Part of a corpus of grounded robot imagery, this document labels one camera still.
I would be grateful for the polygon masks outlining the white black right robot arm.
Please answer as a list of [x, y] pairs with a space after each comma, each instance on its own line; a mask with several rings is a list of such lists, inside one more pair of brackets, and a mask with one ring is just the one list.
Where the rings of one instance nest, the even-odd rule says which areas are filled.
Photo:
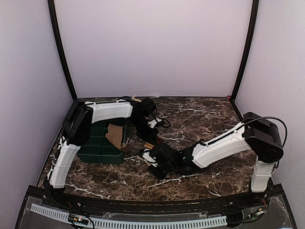
[[243, 197], [243, 203], [253, 207], [261, 200], [276, 164], [284, 155], [287, 137], [280, 137], [275, 120], [280, 121], [276, 117], [261, 117], [248, 112], [232, 129], [209, 141], [199, 141], [180, 151], [160, 143], [145, 149], [142, 156], [151, 164], [151, 172], [158, 179], [164, 179], [167, 174], [189, 176], [226, 157], [253, 150], [256, 154], [254, 173], [250, 191]]

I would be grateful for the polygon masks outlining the striped cream red sock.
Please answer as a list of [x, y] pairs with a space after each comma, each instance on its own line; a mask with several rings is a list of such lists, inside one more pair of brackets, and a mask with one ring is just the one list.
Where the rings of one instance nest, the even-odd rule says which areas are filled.
[[153, 148], [153, 145], [152, 145], [152, 144], [150, 144], [150, 143], [145, 143], [145, 144], [144, 144], [144, 151], [151, 151], [152, 148]]

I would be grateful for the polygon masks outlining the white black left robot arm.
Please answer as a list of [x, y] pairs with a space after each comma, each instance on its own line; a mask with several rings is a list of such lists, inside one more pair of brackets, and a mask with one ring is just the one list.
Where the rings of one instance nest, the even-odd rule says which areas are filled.
[[150, 98], [140, 102], [127, 97], [103, 102], [75, 100], [63, 121], [58, 149], [45, 184], [55, 189], [65, 187], [72, 161], [81, 146], [88, 142], [92, 124], [116, 118], [130, 118], [137, 136], [154, 143], [157, 140], [157, 127], [162, 124], [156, 113], [156, 105]]

